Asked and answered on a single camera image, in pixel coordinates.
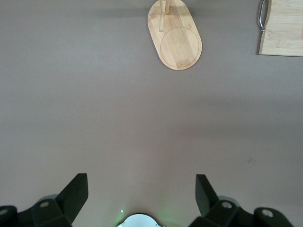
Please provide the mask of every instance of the engraved circle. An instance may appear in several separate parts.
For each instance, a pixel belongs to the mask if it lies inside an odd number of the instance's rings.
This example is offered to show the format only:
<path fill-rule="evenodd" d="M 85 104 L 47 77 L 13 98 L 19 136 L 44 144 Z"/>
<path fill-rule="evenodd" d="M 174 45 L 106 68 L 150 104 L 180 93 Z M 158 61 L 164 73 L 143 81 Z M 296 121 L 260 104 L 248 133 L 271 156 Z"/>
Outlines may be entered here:
<path fill-rule="evenodd" d="M 274 214 L 270 210 L 267 210 L 267 209 L 262 210 L 262 214 L 264 216 L 270 217 L 270 218 L 272 218 L 274 216 Z"/>
<path fill-rule="evenodd" d="M 0 210 L 0 215 L 6 214 L 7 212 L 8 212 L 8 210 L 7 210 L 7 209 Z"/>
<path fill-rule="evenodd" d="M 49 205 L 49 202 L 43 202 L 40 204 L 40 207 L 43 208 L 43 207 L 47 207 Z"/>
<path fill-rule="evenodd" d="M 160 50 L 167 64 L 177 68 L 186 68 L 198 56 L 199 41 L 191 30 L 176 27 L 164 35 Z"/>

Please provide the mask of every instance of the gray surface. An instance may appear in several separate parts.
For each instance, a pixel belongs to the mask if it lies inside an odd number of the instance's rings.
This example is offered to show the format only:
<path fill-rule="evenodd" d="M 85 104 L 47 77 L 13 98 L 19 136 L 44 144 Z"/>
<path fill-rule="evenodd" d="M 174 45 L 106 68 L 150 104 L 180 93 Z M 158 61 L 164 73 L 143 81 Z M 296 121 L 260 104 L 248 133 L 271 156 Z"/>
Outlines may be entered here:
<path fill-rule="evenodd" d="M 0 1 L 0 204 L 24 210 L 86 172 L 75 227 L 134 212 L 186 227 L 206 174 L 303 226 L 303 58 L 256 55 L 258 0 L 187 0 L 202 55 L 170 70 L 154 1 Z"/>

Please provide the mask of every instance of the bamboo board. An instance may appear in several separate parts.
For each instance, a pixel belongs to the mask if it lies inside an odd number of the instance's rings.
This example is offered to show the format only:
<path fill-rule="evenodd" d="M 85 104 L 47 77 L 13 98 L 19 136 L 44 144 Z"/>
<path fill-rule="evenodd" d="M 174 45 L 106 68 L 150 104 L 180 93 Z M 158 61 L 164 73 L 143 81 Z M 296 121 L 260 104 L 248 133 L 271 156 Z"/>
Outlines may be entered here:
<path fill-rule="evenodd" d="M 303 0 L 269 0 L 259 54 L 303 56 Z"/>
<path fill-rule="evenodd" d="M 160 15 L 160 1 L 156 1 L 148 14 L 148 28 L 161 61 L 173 70 L 188 69 L 201 55 L 202 41 L 187 6 L 181 0 L 169 0 L 163 32 Z"/>

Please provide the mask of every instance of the metal handle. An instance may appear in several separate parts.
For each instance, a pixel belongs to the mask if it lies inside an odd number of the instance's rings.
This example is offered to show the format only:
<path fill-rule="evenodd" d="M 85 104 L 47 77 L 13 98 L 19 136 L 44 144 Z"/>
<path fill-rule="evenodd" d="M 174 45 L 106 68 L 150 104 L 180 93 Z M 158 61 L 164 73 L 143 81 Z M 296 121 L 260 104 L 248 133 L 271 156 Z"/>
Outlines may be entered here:
<path fill-rule="evenodd" d="M 265 27 L 262 24 L 262 15 L 263 15 L 263 7 L 264 7 L 264 3 L 266 0 L 262 0 L 261 4 L 260 4 L 260 11 L 259 11 L 259 24 L 261 27 L 261 34 L 265 33 Z"/>

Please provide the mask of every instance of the oval wooden board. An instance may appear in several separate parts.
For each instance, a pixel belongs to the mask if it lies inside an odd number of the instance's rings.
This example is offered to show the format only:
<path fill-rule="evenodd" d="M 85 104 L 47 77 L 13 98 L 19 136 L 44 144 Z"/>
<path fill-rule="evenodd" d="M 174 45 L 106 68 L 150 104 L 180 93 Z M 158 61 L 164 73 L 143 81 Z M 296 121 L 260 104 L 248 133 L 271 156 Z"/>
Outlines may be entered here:
<path fill-rule="evenodd" d="M 159 32 L 160 15 L 158 0 L 148 14 L 148 28 L 161 61 L 173 70 L 188 69 L 201 55 L 202 41 L 187 6 L 181 0 L 169 0 L 163 32 Z"/>

